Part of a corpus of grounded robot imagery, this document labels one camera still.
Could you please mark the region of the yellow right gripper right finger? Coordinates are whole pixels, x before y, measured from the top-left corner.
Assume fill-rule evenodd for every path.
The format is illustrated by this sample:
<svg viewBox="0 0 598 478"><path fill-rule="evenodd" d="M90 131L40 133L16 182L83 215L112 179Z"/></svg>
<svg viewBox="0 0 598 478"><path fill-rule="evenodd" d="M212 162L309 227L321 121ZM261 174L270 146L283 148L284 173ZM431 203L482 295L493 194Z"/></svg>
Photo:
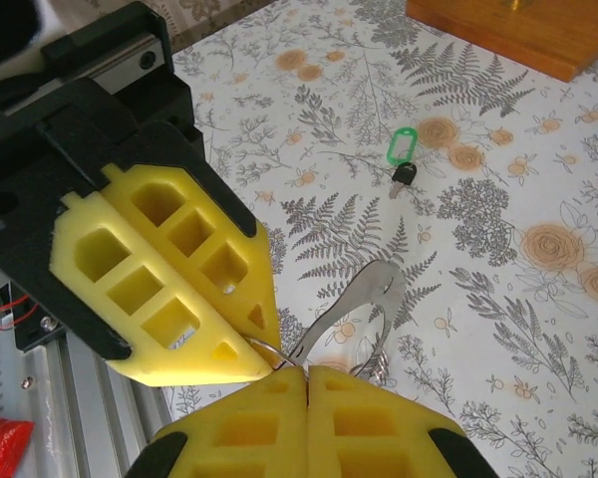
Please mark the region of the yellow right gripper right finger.
<svg viewBox="0 0 598 478"><path fill-rule="evenodd" d="M309 369L310 477L494 477L447 416L330 367Z"/></svg>

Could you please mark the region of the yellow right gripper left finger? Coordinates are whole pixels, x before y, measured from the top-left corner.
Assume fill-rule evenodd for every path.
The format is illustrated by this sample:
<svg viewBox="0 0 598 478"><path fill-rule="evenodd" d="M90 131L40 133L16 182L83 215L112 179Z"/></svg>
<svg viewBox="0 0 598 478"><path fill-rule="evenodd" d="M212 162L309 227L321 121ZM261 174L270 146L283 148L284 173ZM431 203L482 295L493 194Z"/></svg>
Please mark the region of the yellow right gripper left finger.
<svg viewBox="0 0 598 478"><path fill-rule="evenodd" d="M307 383L280 370L162 428L131 477L306 477Z"/></svg>

